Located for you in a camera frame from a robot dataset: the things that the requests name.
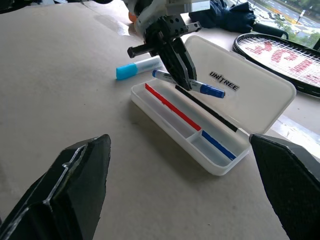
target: beige table surface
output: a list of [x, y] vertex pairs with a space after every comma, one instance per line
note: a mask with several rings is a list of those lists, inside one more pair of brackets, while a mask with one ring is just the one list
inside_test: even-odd
[[[0, 15], [2, 219], [63, 148], [109, 134], [95, 240], [287, 240], [252, 153], [212, 176], [131, 102], [131, 87], [150, 76], [117, 82], [115, 68], [132, 62], [127, 48], [141, 40], [121, 2], [87, 4]], [[236, 36], [216, 33], [212, 40], [226, 48]]]

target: street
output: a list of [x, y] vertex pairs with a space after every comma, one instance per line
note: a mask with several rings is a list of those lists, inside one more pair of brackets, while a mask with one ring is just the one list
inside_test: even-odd
[[[231, 2], [232, 4], [240, 4], [241, 2], [244, 2], [243, 0], [228, 0], [229, 2]], [[270, 12], [270, 10], [268, 10], [267, 8], [265, 8], [264, 6], [255, 3], [254, 0], [249, 0], [249, 3], [251, 3], [251, 5], [255, 6], [258, 10], [260, 9], [261, 11], [265, 11], [265, 12]], [[300, 13], [294, 12], [290, 9], [288, 9], [287, 7], [272, 1], [272, 0], [267, 0], [266, 3], [268, 5], [270, 5], [271, 7], [273, 7], [274, 9], [277, 9], [279, 12], [281, 12], [284, 15], [288, 15], [290, 18], [298, 20]], [[314, 20], [311, 20], [305, 16], [301, 17], [299, 22], [309, 28], [320, 28], [320, 22], [316, 22]]]
[[[288, 9], [287, 7], [281, 5], [280, 3], [277, 3], [275, 1], [272, 0], [268, 0], [267, 3], [272, 6], [273, 8], [277, 9], [279, 12], [281, 12], [282, 14], [288, 15], [290, 18], [293, 18], [295, 20], [298, 20], [300, 13], [297, 13], [295, 11], [292, 11], [290, 9]], [[310, 28], [320, 28], [320, 23], [315, 22], [305, 16], [301, 17], [299, 20], [300, 23], [302, 23], [304, 26], [306, 27], [310, 27]]]

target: tennis racket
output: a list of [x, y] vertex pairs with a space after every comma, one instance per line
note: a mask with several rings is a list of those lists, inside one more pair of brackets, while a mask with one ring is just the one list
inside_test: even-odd
[[291, 82], [298, 91], [320, 98], [320, 52], [260, 33], [238, 36], [233, 50]]

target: blue marker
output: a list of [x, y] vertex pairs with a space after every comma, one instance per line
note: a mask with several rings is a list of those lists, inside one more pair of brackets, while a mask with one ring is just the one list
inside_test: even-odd
[[[172, 78], [172, 76], [165, 71], [153, 70], [152, 76], [154, 78], [157, 78], [172, 84], [177, 84], [176, 81]], [[214, 96], [220, 99], [223, 99], [225, 97], [225, 91], [215, 88], [213, 86], [207, 85], [205, 83], [190, 79], [190, 85], [191, 85], [191, 91]]]
[[163, 65], [159, 56], [150, 57], [148, 59], [130, 63], [125, 66], [117, 67], [115, 70], [117, 80], [125, 80], [137, 74], [141, 74], [154, 69], [159, 69]]

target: dark blue fabric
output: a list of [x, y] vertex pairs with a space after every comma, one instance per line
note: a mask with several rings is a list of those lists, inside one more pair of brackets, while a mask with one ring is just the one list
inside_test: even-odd
[[256, 19], [248, 2], [229, 8], [223, 0], [210, 0], [210, 9], [190, 12], [189, 17], [206, 29], [222, 28], [242, 34], [252, 30]]

